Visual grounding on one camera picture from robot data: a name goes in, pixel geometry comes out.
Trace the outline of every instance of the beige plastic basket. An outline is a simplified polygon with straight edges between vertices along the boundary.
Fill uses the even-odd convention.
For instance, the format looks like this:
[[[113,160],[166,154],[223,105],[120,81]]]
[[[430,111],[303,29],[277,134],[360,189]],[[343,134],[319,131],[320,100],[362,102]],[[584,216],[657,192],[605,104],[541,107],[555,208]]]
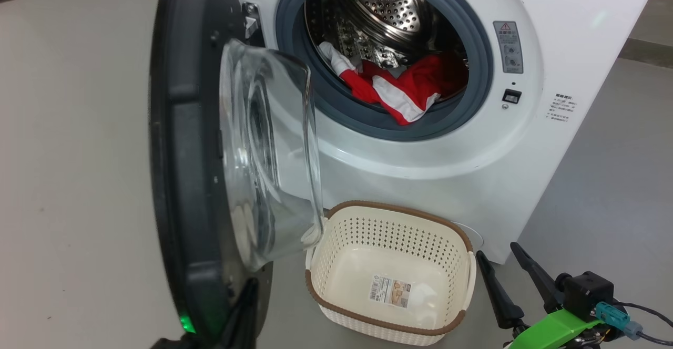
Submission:
[[[476,261],[467,235],[428,213],[367,201],[342,203],[306,255],[306,284],[339,325],[425,346],[459,325]]]

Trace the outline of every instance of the barcode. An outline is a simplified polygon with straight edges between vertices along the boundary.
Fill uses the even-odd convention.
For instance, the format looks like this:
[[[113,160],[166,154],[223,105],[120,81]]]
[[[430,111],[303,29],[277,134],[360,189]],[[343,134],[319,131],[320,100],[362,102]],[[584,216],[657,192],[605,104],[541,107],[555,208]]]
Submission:
[[[372,289],[370,290],[370,299],[376,299],[376,294],[378,292],[378,281],[372,283]]]

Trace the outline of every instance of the red and white clothing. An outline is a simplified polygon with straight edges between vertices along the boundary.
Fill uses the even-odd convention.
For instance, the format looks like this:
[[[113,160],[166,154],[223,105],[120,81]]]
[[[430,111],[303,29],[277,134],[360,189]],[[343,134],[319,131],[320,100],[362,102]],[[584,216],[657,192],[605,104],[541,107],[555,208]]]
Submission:
[[[453,52],[427,55],[394,78],[367,60],[359,71],[329,42],[320,43],[320,50],[355,98],[380,103],[402,126],[420,119],[440,96],[456,95],[467,84],[468,69]]]

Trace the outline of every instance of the black cable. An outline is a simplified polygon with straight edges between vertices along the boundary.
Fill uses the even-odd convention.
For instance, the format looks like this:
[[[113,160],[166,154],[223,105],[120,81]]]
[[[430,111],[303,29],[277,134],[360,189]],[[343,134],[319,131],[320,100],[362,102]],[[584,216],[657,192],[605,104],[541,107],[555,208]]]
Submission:
[[[671,327],[673,327],[673,321],[671,321],[671,319],[669,319],[669,318],[667,318],[666,316],[664,316],[663,313],[660,313],[659,311],[655,311],[654,309],[650,309],[650,308],[641,306],[641,305],[639,305],[639,304],[623,303],[623,302],[614,302],[614,303],[613,303],[613,306],[625,306],[625,307],[631,307],[631,308],[635,308],[635,309],[641,309],[641,310],[643,310],[643,311],[645,311],[645,312],[651,313],[652,315],[654,315],[654,316],[660,318],[660,319],[663,320],[663,321],[666,321],[666,323],[667,323],[668,325],[670,325]]]
[[[664,346],[673,346],[673,341],[659,340],[658,338],[654,338],[650,335],[646,335],[643,332],[638,332],[637,335],[639,335],[640,337],[644,338],[645,340],[647,340],[649,342],[654,342],[655,344],[664,345]]]
[[[673,321],[671,321],[671,319],[664,316],[663,313],[660,313],[659,311],[655,311],[654,309],[647,308],[647,307],[641,306],[639,304],[623,303],[623,302],[617,302],[617,301],[615,301],[613,303],[613,306],[625,306],[625,307],[631,307],[631,308],[635,308],[635,309],[641,309],[641,310],[643,310],[647,313],[651,313],[652,315],[660,318],[663,321],[666,321],[666,323],[668,325],[673,327]],[[643,339],[645,339],[649,342],[654,342],[655,344],[664,345],[664,346],[673,346],[673,341],[666,341],[666,340],[661,340],[661,339],[658,339],[658,338],[654,338],[651,335],[644,334],[643,332],[637,332],[636,335],[638,335],[639,337],[642,337]]]

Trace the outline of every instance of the open door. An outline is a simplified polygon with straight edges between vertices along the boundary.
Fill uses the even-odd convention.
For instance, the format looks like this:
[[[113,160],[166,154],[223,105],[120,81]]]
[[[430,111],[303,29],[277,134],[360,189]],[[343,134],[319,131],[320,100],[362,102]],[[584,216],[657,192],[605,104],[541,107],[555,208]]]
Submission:
[[[159,0],[149,93],[154,206],[179,318],[203,347],[221,340],[251,278],[259,285],[258,333],[270,261],[322,236],[308,69],[244,40],[239,0]],[[303,108],[305,141],[297,150],[305,152],[309,200],[278,182],[270,89],[296,93]]]

